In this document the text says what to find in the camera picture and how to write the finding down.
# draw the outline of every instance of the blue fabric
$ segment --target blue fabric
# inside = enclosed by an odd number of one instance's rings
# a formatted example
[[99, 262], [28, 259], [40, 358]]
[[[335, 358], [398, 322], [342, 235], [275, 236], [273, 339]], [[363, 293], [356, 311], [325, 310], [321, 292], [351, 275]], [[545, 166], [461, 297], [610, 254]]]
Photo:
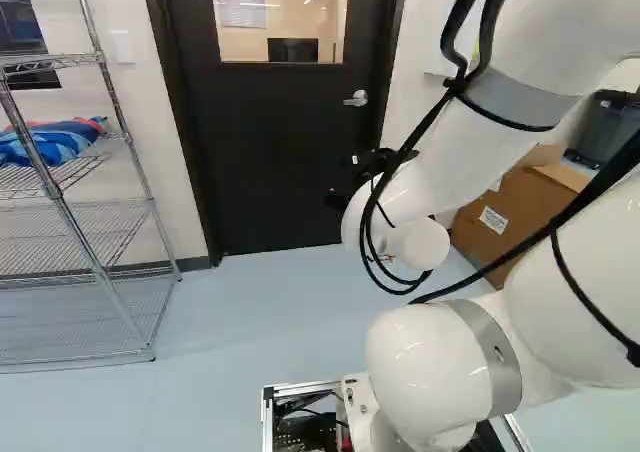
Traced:
[[[27, 123], [40, 155], [48, 166], [62, 165], [75, 159], [102, 133], [101, 117], [50, 123]], [[31, 162], [13, 127], [0, 132], [0, 166], [5, 163], [31, 167]]]

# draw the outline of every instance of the door handle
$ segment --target door handle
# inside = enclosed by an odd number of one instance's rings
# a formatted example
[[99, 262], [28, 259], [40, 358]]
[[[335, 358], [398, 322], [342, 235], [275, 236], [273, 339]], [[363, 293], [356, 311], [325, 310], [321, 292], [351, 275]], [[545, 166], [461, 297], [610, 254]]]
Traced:
[[345, 99], [342, 101], [343, 105], [348, 105], [349, 107], [364, 107], [368, 103], [369, 96], [367, 95], [367, 91], [362, 89], [356, 90], [351, 99]]

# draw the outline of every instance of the white wall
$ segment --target white wall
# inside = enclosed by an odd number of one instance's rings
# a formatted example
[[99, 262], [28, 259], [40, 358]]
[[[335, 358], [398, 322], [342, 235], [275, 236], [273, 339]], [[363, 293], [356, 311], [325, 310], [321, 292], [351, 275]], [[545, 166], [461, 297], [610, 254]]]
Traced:
[[[427, 51], [437, 44], [429, 34], [439, 34], [444, 25], [441, 18], [435, 17], [432, 4], [433, 0], [405, 0], [382, 132], [383, 146], [400, 147], [444, 92], [442, 80], [424, 72]], [[620, 64], [600, 88], [632, 92], [639, 85], [640, 59], [637, 59]], [[569, 140], [579, 110], [578, 105], [545, 142]]]
[[[77, 0], [31, 0], [49, 52], [91, 50]], [[167, 95], [145, 0], [89, 0], [102, 45], [113, 57], [109, 30], [129, 31], [133, 65], [110, 65], [143, 167], [157, 199], [177, 257], [207, 255], [195, 200]], [[27, 120], [74, 116], [113, 117], [104, 83], [96, 67], [59, 71], [61, 90], [16, 93]], [[8, 120], [0, 113], [0, 125]], [[139, 188], [127, 175], [126, 156], [118, 155], [68, 191], [72, 200], [105, 200], [136, 195]], [[142, 252], [136, 259], [153, 260]]]

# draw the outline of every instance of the black door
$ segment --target black door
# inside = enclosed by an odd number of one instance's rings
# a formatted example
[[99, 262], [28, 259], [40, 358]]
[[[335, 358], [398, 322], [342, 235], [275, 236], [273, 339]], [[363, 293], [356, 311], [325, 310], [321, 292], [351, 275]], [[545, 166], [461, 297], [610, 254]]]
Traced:
[[378, 142], [394, 1], [166, 0], [224, 252], [339, 242], [323, 199]]

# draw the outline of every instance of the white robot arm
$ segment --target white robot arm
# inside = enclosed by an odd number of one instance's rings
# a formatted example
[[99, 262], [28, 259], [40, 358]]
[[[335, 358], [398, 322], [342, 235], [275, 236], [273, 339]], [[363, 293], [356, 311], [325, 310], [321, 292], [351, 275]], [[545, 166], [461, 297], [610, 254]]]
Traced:
[[[429, 216], [480, 196], [544, 134], [509, 123], [557, 124], [640, 50], [639, 15], [640, 0], [507, 0], [490, 67], [466, 91], [470, 104], [446, 105], [418, 157], [382, 191], [371, 216], [375, 252], [424, 269], [439, 265], [448, 236]], [[348, 249], [359, 244], [370, 194], [363, 186], [344, 215]], [[630, 360], [640, 342], [638, 224], [640, 177], [632, 177], [540, 242], [504, 290], [380, 317], [367, 341], [367, 380], [379, 407], [369, 445], [456, 451], [476, 422], [566, 396], [578, 384], [640, 386], [640, 364]]]

